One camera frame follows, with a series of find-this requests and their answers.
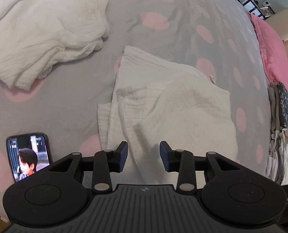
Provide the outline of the white crinkle cotton shirt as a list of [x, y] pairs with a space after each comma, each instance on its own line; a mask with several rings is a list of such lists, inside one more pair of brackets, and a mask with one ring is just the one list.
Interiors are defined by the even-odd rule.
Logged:
[[235, 160], [236, 131], [230, 94], [196, 68], [166, 61], [139, 48], [123, 50], [112, 101], [98, 106], [101, 147], [128, 143], [117, 184], [175, 184], [177, 175], [164, 169], [159, 144], [196, 156], [216, 151]]

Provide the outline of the stack of folded clothes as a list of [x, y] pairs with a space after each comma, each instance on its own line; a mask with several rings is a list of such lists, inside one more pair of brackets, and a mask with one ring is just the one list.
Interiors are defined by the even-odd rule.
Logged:
[[271, 111], [271, 141], [265, 176], [288, 185], [288, 91], [282, 82], [268, 88]]

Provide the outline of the black smartphone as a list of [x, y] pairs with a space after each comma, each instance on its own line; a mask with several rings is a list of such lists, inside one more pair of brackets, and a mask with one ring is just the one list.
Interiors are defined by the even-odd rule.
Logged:
[[13, 180], [18, 182], [52, 163], [49, 140], [44, 133], [13, 135], [6, 139]]

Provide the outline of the grey pink-dotted bed sheet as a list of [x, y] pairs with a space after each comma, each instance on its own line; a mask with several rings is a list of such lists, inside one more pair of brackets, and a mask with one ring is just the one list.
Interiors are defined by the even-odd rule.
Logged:
[[[137, 47], [171, 62], [196, 67], [213, 76], [230, 92], [231, 117], [236, 128], [237, 159], [264, 174], [269, 153], [270, 111], [268, 81], [253, 24], [237, 0], [109, 0], [105, 39], [80, 59], [69, 60], [71, 38], [84, 43], [91, 33], [79, 33], [83, 17], [71, 0], [60, 0], [70, 26], [52, 22], [56, 6], [44, 0], [33, 8], [31, 0], [0, 0], [0, 56], [16, 54], [21, 61], [39, 58], [38, 51], [21, 50], [36, 43], [41, 33], [56, 40], [56, 63], [47, 77], [30, 90], [0, 80], [0, 216], [5, 216], [3, 193], [13, 183], [6, 138], [43, 132], [48, 135], [52, 158], [72, 151], [92, 155], [102, 147], [97, 123], [100, 104], [111, 101], [116, 69], [126, 46]], [[0, 68], [15, 77], [18, 65]]]

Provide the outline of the pink pillow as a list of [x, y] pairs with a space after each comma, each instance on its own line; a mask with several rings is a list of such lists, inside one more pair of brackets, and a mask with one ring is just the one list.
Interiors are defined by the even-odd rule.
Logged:
[[262, 64], [269, 82], [282, 82], [288, 91], [288, 58], [285, 44], [266, 21], [249, 14], [259, 42]]

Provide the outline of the white crinkle cotton garment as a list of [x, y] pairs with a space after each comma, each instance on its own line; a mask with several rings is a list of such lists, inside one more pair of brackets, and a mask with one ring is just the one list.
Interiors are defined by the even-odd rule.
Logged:
[[58, 63], [103, 46], [109, 0], [0, 0], [0, 80], [29, 90]]

